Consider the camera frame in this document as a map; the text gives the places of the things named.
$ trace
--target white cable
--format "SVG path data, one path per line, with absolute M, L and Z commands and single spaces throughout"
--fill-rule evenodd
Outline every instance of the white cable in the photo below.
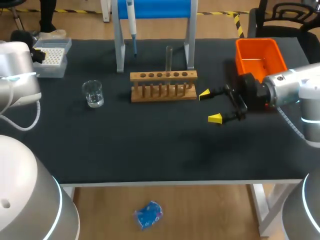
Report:
M 300 138 L 302 138 L 303 140 L 305 139 L 305 136 L 298 130 L 298 128 L 296 128 L 296 126 L 292 123 L 292 121 L 287 117 L 287 115 L 284 113 L 284 111 L 282 111 L 282 109 L 280 107 L 276 108 L 278 110 L 278 112 L 281 114 L 281 116 L 283 117 L 283 119 L 289 124 L 289 126 L 295 131 L 296 134 L 298 134 L 298 136 Z
M 19 126 L 18 124 L 16 124 L 15 122 L 11 121 L 9 118 L 7 118 L 6 116 L 3 115 L 3 113 L 5 113 L 5 111 L 11 106 L 11 103 L 14 99 L 14 89 L 13 89 L 11 81 L 7 77 L 0 76 L 0 78 L 7 80 L 7 82 L 9 83 L 9 89 L 10 89 L 9 100 L 8 100 L 8 103 L 6 104 L 6 106 L 4 107 L 4 109 L 0 112 L 0 119 L 5 120 L 7 123 L 12 125 L 14 128 L 16 128 L 20 131 L 23 131 L 23 132 L 26 132 L 26 131 L 33 129 L 35 127 L 35 125 L 38 123 L 38 120 L 40 118 L 40 112 L 41 112 L 40 102 L 36 101 L 36 116 L 35 116 L 35 120 L 33 121 L 33 123 L 28 127 Z
M 39 101 L 36 101 L 36 116 L 35 116 L 35 120 L 34 122 L 28 126 L 28 127 L 21 127 L 19 125 L 17 125 L 16 123 L 14 123 L 13 121 L 11 121 L 9 118 L 7 118 L 6 116 L 3 116 L 3 115 L 0 115 L 0 119 L 3 119 L 5 120 L 7 123 L 9 123 L 10 125 L 12 125 L 13 127 L 15 127 L 16 129 L 20 130 L 20 131 L 23 131 L 23 132 L 26 132 L 26 131 L 29 131 L 31 129 L 34 128 L 34 126 L 38 123 L 38 120 L 40 118 L 40 111 L 41 111 L 41 108 L 40 108 L 40 102 Z

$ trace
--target wooden floor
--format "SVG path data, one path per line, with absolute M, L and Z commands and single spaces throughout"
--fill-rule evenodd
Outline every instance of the wooden floor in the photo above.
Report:
M 20 8 L 39 9 L 39 5 L 39 0 L 28 0 Z M 259 0 L 199 0 L 198 10 L 249 11 L 258 5 Z M 100 0 L 58 0 L 56 8 L 101 11 Z M 39 13 L 20 16 L 27 30 L 39 29 Z M 245 36 L 248 19 L 248 15 L 240 16 Z M 55 13 L 53 23 L 73 39 L 114 37 L 113 25 L 103 23 L 102 15 Z M 4 12 L 0 16 L 0 40 L 8 40 L 15 29 L 11 13 Z M 127 21 L 123 22 L 123 31 L 125 38 L 129 38 Z M 139 39 L 182 39 L 185 32 L 185 19 L 137 20 Z M 313 32 L 320 36 L 318 30 Z M 196 37 L 237 38 L 238 33 L 232 17 L 200 15 Z M 245 185 L 77 189 L 75 203 L 81 221 L 80 240 L 259 240 L 249 191 Z M 141 231 L 133 213 L 149 201 L 159 203 L 164 215 L 157 224 Z M 281 228 L 269 239 L 283 240 Z

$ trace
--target black tablecloth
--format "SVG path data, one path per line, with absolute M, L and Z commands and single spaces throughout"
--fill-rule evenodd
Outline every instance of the black tablecloth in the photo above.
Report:
M 295 38 L 277 39 L 288 68 L 308 64 Z M 22 141 L 62 184 L 137 181 L 301 179 L 319 165 L 320 150 L 308 146 L 276 111 L 250 113 L 223 126 L 208 116 L 233 109 L 226 96 L 211 100 L 130 103 L 130 72 L 163 71 L 166 46 L 172 70 L 186 69 L 181 40 L 127 45 L 125 72 L 115 73 L 114 42 L 74 40 L 63 79 L 39 79 L 41 116 L 29 132 L 0 122 L 0 134 Z M 219 87 L 235 74 L 235 39 L 196 41 L 196 91 Z M 102 82 L 104 105 L 86 107 L 81 86 Z M 301 129 L 299 104 L 284 108 Z M 34 105 L 6 115 L 32 123 Z

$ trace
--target orange box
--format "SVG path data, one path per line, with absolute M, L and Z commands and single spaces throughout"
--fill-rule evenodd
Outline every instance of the orange box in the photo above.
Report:
M 252 73 L 262 83 L 265 76 L 288 70 L 276 41 L 271 38 L 240 38 L 235 45 L 239 75 Z

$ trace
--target test tube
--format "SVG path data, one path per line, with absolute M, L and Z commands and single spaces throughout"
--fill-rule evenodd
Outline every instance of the test tube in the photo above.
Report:
M 172 65 L 172 46 L 166 46 L 166 54 L 165 54 L 165 74 L 169 74 L 171 72 Z

